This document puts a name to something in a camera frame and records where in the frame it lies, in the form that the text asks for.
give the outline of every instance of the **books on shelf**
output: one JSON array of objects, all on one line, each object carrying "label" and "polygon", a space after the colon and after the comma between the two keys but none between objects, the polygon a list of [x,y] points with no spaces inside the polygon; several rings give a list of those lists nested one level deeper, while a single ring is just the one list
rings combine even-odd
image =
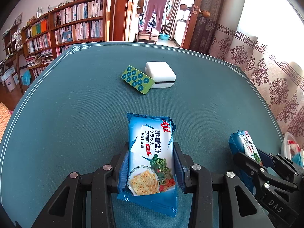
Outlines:
[{"label": "books on shelf", "polygon": [[37,55],[31,55],[29,57],[27,57],[25,60],[26,60],[26,65],[27,67],[32,67],[32,66],[36,66],[37,65],[37,62],[36,60],[38,60],[40,54],[37,54]]},{"label": "books on shelf", "polygon": [[102,20],[91,22],[91,38],[100,38],[103,36]]},{"label": "books on shelf", "polygon": [[40,67],[40,68],[35,68],[33,69],[33,74],[35,76],[35,79],[42,73],[43,70],[46,69],[46,66]]},{"label": "books on shelf", "polygon": [[62,9],[54,13],[54,26],[64,25],[73,21],[103,16],[104,0],[95,0]]},{"label": "books on shelf", "polygon": [[48,48],[51,46],[50,33],[48,32],[33,40],[29,40],[26,44],[29,54],[44,48]]},{"label": "books on shelf", "polygon": [[41,56],[37,55],[33,62],[27,62],[27,67],[33,67],[42,63]]},{"label": "books on shelf", "polygon": [[57,45],[69,41],[89,38],[100,38],[102,36],[102,20],[83,22],[71,26],[65,26],[55,31],[55,40]]},{"label": "books on shelf", "polygon": [[56,47],[57,56],[59,56],[60,54],[65,52],[69,47],[70,47],[70,45],[57,46]]},{"label": "books on shelf", "polygon": [[39,66],[41,64],[50,64],[54,60],[53,51],[52,49],[48,49],[36,55],[31,55],[25,60],[27,67]]},{"label": "books on shelf", "polygon": [[54,60],[52,49],[42,51],[41,60],[43,64],[50,64]]},{"label": "books on shelf", "polygon": [[38,21],[34,25],[32,25],[29,29],[25,31],[26,38],[31,38],[39,33],[45,32],[49,29],[48,19],[43,18]]}]

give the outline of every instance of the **white border line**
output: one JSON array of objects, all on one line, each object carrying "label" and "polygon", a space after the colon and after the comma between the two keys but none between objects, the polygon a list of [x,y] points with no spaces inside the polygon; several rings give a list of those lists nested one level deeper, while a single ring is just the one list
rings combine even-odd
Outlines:
[{"label": "white border line", "polygon": [[72,47],[70,50],[68,50],[53,66],[50,67],[50,69],[48,69],[43,75],[42,77],[37,81],[37,83],[35,83],[34,87],[30,90],[29,94],[26,96],[26,98],[24,99],[24,101],[22,102],[19,110],[17,111],[16,115],[14,116],[14,119],[10,125],[10,128],[6,134],[5,140],[4,140],[4,144],[3,144],[3,148],[2,148],[2,152],[1,152],[1,157],[0,157],[0,164],[1,164],[1,169],[0,169],[0,200],[2,203],[2,188],[1,188],[1,183],[2,183],[2,167],[3,167],[3,162],[4,162],[4,156],[5,156],[5,152],[6,152],[6,148],[7,148],[7,144],[8,141],[10,139],[11,133],[13,131],[13,128],[17,122],[18,117],[20,116],[21,111],[23,110],[24,106],[26,105],[26,103],[28,102],[29,98],[32,96],[32,94],[34,93],[34,91],[37,89],[37,87],[41,84],[41,82],[45,79],[45,77],[69,54],[75,54],[77,51],[80,51],[82,49],[88,49],[91,46],[106,46],[106,45],[121,45],[121,46],[141,46],[141,47],[150,47],[150,48],[160,48],[160,49],[165,49],[165,50],[172,50],[172,51],[177,51],[177,52],[182,52],[182,53],[186,53],[186,54],[190,54],[190,55],[194,55],[194,56],[198,56],[200,58],[204,58],[204,59],[208,59],[210,60],[210,58],[213,58],[212,60],[215,62],[218,62],[220,64],[226,65],[229,69],[235,71],[236,73],[238,73],[241,77],[243,77],[251,86],[251,88],[253,89],[253,91],[256,93],[256,95],[259,97],[259,99],[261,100],[262,104],[264,105],[264,107],[266,108],[270,118],[272,119],[276,130],[282,140],[282,136],[281,136],[281,130],[280,128],[278,128],[277,124],[276,124],[276,120],[274,120],[273,115],[271,114],[271,112],[269,111],[269,107],[265,104],[264,99],[261,98],[260,93],[257,91],[256,88],[253,87],[252,83],[244,76],[244,74],[233,64],[224,62],[224,61],[220,61],[217,58],[214,58],[212,56],[204,56],[203,54],[198,54],[195,51],[190,51],[190,50],[180,50],[179,48],[171,48],[171,47],[167,47],[167,46],[162,46],[160,47],[159,45],[149,45],[149,43],[115,43],[115,42],[111,42],[111,43],[96,43],[93,45],[88,45],[91,43],[85,43],[85,44],[79,44],[79,45],[75,45],[74,47]]}]

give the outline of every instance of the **green domino tile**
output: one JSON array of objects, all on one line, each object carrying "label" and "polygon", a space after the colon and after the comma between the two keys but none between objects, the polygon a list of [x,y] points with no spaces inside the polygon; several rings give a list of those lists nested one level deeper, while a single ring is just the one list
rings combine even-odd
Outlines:
[{"label": "green domino tile", "polygon": [[154,84],[154,81],[149,76],[130,65],[123,72],[121,78],[143,94],[147,94]]}]

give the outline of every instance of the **hanging pants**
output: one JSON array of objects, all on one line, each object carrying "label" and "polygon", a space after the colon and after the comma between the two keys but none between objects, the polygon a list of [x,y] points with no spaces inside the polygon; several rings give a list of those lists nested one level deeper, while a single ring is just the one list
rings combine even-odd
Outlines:
[{"label": "hanging pants", "polygon": [[148,0],[148,5],[145,12],[145,19],[143,23],[143,29],[147,30],[148,23],[151,17],[156,12],[156,30],[159,32],[162,29],[162,20],[167,0]]}]

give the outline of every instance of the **doorknob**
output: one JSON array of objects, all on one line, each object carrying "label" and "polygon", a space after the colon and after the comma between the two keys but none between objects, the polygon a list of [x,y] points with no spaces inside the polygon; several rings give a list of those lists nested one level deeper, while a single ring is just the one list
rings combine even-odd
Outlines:
[{"label": "doorknob", "polygon": [[210,12],[207,11],[207,10],[200,10],[200,8],[196,5],[192,5],[191,7],[187,7],[186,4],[181,4],[179,6],[179,9],[182,10],[182,11],[186,11],[186,10],[189,10],[189,11],[192,11],[192,13],[194,14],[197,14],[198,12],[205,18],[209,18],[210,17]]}]

